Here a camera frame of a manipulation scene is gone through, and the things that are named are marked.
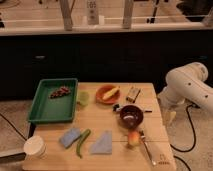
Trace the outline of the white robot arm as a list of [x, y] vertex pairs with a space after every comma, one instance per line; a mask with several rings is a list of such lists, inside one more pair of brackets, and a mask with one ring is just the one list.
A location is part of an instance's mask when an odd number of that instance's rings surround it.
[[207, 78], [208, 69], [200, 62], [174, 68], [166, 74], [166, 86], [157, 95], [165, 126], [174, 120], [175, 108], [185, 100], [213, 114], [213, 88], [205, 84]]

